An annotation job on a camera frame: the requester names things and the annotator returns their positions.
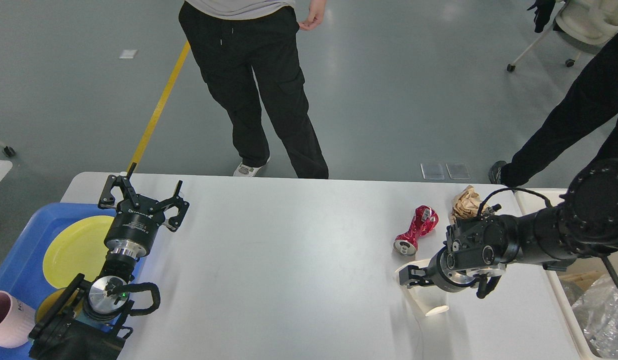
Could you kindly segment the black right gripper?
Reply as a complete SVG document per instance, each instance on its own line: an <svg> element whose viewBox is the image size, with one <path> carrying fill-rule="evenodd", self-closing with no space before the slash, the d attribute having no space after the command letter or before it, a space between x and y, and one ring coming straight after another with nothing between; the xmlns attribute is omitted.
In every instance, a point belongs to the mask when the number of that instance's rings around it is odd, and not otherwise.
<svg viewBox="0 0 618 360"><path fill-rule="evenodd" d="M399 269L399 285L407 289L436 285L449 293L471 288L476 289L478 294L489 294L498 285L507 268L506 264L499 263L457 270L451 269L450 264L451 256L446 248L442 248L427 267L407 265Z"/></svg>

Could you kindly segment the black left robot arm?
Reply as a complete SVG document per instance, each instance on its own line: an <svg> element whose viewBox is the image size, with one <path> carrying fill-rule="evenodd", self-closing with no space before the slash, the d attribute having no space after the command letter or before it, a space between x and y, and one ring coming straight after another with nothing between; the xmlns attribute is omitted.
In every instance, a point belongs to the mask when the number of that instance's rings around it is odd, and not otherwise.
<svg viewBox="0 0 618 360"><path fill-rule="evenodd" d="M35 324L28 337L28 356L35 360L115 360L133 328L128 317L146 316L159 309L161 295L152 282L136 283L136 264L149 255L161 226L175 232L190 203L181 196L179 181L171 197L156 200L131 185L136 168L110 175L98 201L101 209L115 209L103 243L107 255L94 280L79 273Z"/></svg>

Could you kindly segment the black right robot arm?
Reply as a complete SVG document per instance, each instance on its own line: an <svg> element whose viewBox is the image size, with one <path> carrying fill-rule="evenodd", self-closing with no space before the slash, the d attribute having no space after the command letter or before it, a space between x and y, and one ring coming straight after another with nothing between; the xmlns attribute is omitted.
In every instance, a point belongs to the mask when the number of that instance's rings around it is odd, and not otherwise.
<svg viewBox="0 0 618 360"><path fill-rule="evenodd" d="M618 158L593 162L572 180L562 202L524 216L485 215L447 227L444 247L427 266L407 265L399 284L436 286L457 293L476 289L485 298L509 264L540 265L565 271L576 259L601 258L618 289L609 255L618 251Z"/></svg>

